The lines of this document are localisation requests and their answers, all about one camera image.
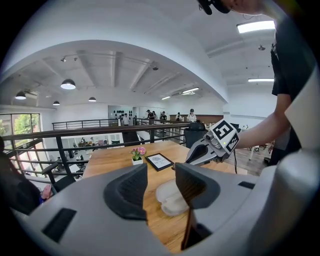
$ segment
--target clear plastic container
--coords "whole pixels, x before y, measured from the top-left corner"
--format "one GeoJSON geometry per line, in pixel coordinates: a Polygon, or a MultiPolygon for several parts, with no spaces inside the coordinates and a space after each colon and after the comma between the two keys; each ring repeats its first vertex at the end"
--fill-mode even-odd
{"type": "Polygon", "coordinates": [[[155,197],[161,203],[162,211],[170,217],[180,215],[189,209],[175,179],[161,184],[155,191],[155,197]]]}

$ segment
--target white shirt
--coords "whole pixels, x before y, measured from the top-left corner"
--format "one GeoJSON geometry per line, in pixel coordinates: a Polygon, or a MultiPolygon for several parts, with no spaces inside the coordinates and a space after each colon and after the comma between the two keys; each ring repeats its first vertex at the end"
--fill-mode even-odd
{"type": "Polygon", "coordinates": [[[123,124],[128,125],[129,124],[129,116],[123,116],[123,124]]]}
{"type": "Polygon", "coordinates": [[[197,117],[196,117],[195,114],[193,114],[193,116],[190,115],[190,114],[188,114],[188,116],[186,117],[186,119],[188,120],[188,122],[191,122],[191,123],[195,123],[195,122],[197,121],[197,117]]]}

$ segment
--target white curved surface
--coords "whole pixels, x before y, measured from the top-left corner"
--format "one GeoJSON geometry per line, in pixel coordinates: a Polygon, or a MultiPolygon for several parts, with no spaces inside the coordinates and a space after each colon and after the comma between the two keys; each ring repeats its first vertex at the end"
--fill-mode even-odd
{"type": "Polygon", "coordinates": [[[200,43],[170,18],[146,3],[108,1],[51,1],[25,25],[12,44],[1,72],[8,77],[28,56],[59,44],[105,40],[137,46],[162,55],[196,75],[225,102],[226,83],[200,43]]]}

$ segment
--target white ceiling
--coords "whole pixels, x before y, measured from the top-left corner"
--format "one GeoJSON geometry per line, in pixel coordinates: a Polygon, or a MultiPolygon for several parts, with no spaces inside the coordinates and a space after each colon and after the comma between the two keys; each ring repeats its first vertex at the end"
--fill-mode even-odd
{"type": "MultiPolygon", "coordinates": [[[[182,30],[196,38],[210,61],[217,64],[228,86],[246,85],[248,78],[273,77],[270,45],[273,42],[274,31],[239,34],[237,30],[237,24],[240,23],[270,20],[266,16],[250,17],[234,12],[222,14],[213,8],[213,14],[209,16],[199,11],[196,0],[95,0],[90,2],[90,4],[104,7],[124,3],[156,8],[182,30]],[[266,49],[258,50],[259,45],[263,45],[266,49]]],[[[173,70],[141,54],[111,50],[95,51],[95,49],[88,52],[81,48],[69,50],[67,53],[57,52],[38,59],[12,74],[2,83],[2,86],[18,84],[21,89],[45,91],[48,95],[64,94],[66,91],[60,88],[60,84],[67,78],[75,81],[77,90],[90,87],[114,87],[159,99],[193,87],[201,89],[196,92],[199,97],[210,92],[207,87],[190,79],[187,73],[173,70]]]]}

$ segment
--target floor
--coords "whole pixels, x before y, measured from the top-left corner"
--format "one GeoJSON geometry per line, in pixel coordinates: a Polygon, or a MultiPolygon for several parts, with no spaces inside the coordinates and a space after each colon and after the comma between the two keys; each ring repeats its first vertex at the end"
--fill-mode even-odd
{"type": "MultiPolygon", "coordinates": [[[[260,176],[262,170],[267,167],[267,164],[264,162],[265,151],[264,148],[261,146],[259,148],[259,152],[254,152],[253,157],[249,160],[251,151],[247,149],[236,149],[236,166],[246,169],[248,174],[254,176],[260,176]]],[[[232,153],[228,159],[225,160],[226,163],[235,164],[235,157],[232,153]]]]}

